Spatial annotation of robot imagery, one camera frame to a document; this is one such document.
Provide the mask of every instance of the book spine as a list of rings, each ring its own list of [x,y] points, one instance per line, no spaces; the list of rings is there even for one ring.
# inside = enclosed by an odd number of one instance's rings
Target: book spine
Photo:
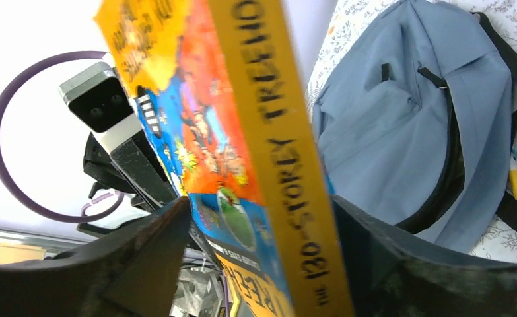
[[[209,0],[295,316],[354,316],[280,1]]]

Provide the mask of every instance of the white wall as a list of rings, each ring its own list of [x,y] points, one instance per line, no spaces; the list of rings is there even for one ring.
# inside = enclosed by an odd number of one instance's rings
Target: white wall
[[[301,74],[312,72],[336,0],[286,0]],[[0,92],[29,65],[73,50],[105,50],[92,21],[99,1],[0,1]],[[29,81],[13,98],[2,124],[1,144],[9,172],[41,205],[77,215],[92,180],[83,174],[88,130],[61,101],[57,87],[93,62],[53,67]],[[90,240],[75,225],[27,210],[0,182],[0,228]]]

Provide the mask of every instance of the colorful book cover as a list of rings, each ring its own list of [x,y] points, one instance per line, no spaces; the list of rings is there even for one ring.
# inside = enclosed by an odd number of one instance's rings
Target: colorful book cover
[[[147,138],[254,316],[353,316],[282,4],[104,0]]]

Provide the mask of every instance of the camera lens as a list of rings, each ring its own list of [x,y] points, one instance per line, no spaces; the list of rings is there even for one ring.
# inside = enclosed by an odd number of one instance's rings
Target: camera lens
[[[110,97],[110,102],[114,106],[118,106],[119,104],[122,103],[122,97],[119,94],[115,94],[114,96]]]
[[[93,108],[93,109],[91,109],[90,115],[94,119],[98,119],[98,118],[102,117],[102,110],[101,110],[101,108]]]

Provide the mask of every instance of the white device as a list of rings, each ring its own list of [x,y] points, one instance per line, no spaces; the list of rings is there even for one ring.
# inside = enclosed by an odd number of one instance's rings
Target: white device
[[[64,82],[59,92],[70,111],[89,126],[109,154],[142,131],[132,99],[126,95],[115,71],[104,61]]]

